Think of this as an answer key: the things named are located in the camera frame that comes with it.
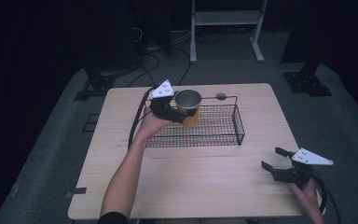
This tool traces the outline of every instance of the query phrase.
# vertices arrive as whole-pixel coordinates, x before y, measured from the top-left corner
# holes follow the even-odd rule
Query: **hand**
[[[142,119],[141,127],[136,134],[136,137],[141,137],[144,140],[150,139],[154,134],[158,133],[165,126],[172,124],[173,122],[166,119],[157,118],[150,107],[147,107],[144,111],[144,117]]]
[[[318,198],[313,179],[310,179],[310,181],[303,186],[303,189],[299,189],[296,184],[289,184],[289,186],[300,203],[305,215],[310,220],[310,223],[324,223],[324,219],[319,210]]]

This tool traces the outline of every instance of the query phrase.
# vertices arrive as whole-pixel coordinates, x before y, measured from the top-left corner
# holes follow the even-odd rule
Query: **black stand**
[[[284,78],[293,93],[307,93],[309,96],[332,96],[325,85],[315,76],[319,62],[306,62],[300,72],[285,72]]]

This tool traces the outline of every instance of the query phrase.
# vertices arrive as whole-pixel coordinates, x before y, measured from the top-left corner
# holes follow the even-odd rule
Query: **metal wire basket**
[[[232,99],[233,104],[224,104]],[[222,100],[202,98],[202,102]],[[147,143],[148,147],[211,147],[241,145],[245,131],[242,126],[237,96],[225,97],[221,105],[201,105],[198,124],[186,128],[180,123],[164,127]]]

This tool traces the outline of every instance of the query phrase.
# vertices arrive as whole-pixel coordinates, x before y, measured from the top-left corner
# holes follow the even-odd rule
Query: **dark background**
[[[160,44],[169,43],[162,37],[168,30],[156,27],[189,28],[191,1],[140,2],[131,1],[132,22],[145,28],[146,36]],[[209,4],[199,0],[197,6],[213,6],[216,10],[260,6],[260,1],[246,2]],[[98,20],[91,13],[86,25],[101,24]],[[101,52],[91,46],[98,50],[109,45],[101,40],[103,35],[98,30],[80,32],[82,25],[85,23],[76,19],[69,1],[0,1],[0,206],[62,90],[72,75],[84,67],[84,57],[79,55],[87,52],[89,58],[97,58]],[[269,0],[263,30],[290,28],[293,30],[282,62],[305,62],[311,54],[320,56],[322,63],[339,74],[358,102],[358,1]],[[127,56],[129,51],[104,58],[120,60]]]

